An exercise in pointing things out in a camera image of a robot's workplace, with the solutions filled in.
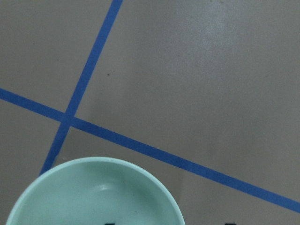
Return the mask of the green bowl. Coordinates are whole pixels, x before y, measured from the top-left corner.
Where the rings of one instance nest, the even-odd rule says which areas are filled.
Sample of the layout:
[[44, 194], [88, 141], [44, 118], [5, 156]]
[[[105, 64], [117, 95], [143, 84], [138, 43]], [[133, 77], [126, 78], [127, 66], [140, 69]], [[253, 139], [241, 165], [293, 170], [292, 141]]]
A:
[[110, 157], [65, 162], [40, 175], [13, 206], [9, 225], [182, 225], [168, 189], [151, 173]]

